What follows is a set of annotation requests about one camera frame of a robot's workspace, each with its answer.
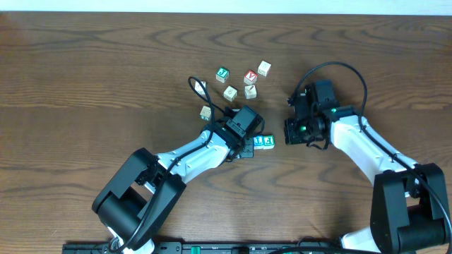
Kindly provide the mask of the blue letter L wooden block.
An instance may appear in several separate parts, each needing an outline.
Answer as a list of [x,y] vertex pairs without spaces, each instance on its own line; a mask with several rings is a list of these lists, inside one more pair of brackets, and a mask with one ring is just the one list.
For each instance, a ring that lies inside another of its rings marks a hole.
[[254,137],[254,149],[260,150],[260,149],[263,149],[263,147],[264,147],[263,136],[258,135],[256,137]]

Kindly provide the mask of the green letter F wooden block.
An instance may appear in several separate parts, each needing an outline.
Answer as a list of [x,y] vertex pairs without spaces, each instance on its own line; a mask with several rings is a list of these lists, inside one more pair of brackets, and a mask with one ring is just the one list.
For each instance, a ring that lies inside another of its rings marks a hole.
[[270,150],[275,147],[275,138],[273,135],[265,135],[263,137],[263,148],[265,150]]

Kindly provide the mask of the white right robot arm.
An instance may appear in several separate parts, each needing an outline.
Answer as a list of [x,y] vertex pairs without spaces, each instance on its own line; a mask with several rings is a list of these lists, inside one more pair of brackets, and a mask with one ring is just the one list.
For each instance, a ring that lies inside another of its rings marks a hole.
[[345,234],[342,248],[373,253],[414,253],[451,245],[451,218],[443,171],[419,164],[386,142],[353,107],[313,113],[284,122],[288,145],[322,140],[343,151],[373,187],[370,223]]

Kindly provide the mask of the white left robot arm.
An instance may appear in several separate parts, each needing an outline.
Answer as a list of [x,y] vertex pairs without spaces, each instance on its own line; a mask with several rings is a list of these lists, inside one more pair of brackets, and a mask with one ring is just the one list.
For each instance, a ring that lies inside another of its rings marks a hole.
[[190,143],[170,152],[136,150],[92,204],[114,238],[112,253],[151,253],[152,238],[184,192],[189,181],[242,153],[253,135],[205,129]]

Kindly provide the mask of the plain block left near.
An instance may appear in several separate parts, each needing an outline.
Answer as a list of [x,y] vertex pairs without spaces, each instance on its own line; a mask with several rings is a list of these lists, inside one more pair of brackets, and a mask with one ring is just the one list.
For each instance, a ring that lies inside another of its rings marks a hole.
[[210,121],[212,116],[212,112],[210,107],[208,106],[203,106],[200,112],[200,117],[201,119],[203,119],[204,121]]

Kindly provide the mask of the plain pictured wooden block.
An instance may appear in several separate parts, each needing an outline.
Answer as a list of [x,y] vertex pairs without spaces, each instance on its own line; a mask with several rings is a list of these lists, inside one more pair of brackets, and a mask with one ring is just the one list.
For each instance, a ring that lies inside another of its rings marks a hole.
[[255,85],[247,85],[244,87],[244,95],[246,99],[253,99],[257,97],[257,90]]

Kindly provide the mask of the yellow framed wooden block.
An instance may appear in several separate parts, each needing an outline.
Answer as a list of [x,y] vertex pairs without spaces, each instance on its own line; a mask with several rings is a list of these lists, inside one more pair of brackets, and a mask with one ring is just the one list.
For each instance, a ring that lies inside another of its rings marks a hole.
[[237,89],[233,88],[232,86],[228,86],[225,91],[223,92],[223,97],[229,101],[233,102],[235,98],[237,97],[238,91]]

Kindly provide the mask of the red letter A wooden block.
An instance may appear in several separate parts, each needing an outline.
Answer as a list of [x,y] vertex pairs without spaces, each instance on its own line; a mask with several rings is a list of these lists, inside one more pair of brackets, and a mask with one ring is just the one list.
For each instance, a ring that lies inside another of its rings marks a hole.
[[258,78],[257,74],[254,71],[249,70],[246,72],[244,76],[244,82],[247,85],[253,85],[257,81],[257,78]]

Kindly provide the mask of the red letter M wooden block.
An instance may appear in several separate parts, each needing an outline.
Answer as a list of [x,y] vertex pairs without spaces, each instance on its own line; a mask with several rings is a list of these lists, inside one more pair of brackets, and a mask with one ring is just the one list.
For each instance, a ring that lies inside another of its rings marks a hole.
[[258,66],[258,74],[267,76],[270,69],[271,69],[271,64],[266,61],[262,61],[260,63],[260,65]]

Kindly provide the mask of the green letter J wooden block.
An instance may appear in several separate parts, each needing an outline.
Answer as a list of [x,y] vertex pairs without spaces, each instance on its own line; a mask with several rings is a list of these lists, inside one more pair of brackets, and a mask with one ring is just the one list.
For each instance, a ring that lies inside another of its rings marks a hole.
[[230,75],[230,71],[227,68],[224,67],[220,67],[216,74],[216,80],[220,81],[221,83],[225,83],[227,81],[227,79],[229,78]]

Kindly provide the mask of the dark green side wooden block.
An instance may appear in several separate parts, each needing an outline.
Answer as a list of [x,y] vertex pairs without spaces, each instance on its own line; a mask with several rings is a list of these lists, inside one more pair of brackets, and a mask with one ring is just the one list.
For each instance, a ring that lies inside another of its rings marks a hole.
[[206,81],[203,80],[201,82],[196,81],[195,91],[197,91],[199,95],[204,96],[206,94],[206,85],[207,85]]

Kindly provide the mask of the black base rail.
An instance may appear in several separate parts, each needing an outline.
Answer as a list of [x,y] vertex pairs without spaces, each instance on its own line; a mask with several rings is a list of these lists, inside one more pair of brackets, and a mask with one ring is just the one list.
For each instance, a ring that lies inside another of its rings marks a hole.
[[[62,246],[62,254],[107,254],[108,242],[99,243],[67,243]],[[155,244],[156,254],[231,254],[231,253],[271,253],[282,248],[302,247],[332,247],[339,248],[338,243],[303,240],[299,243],[181,243],[166,241]]]

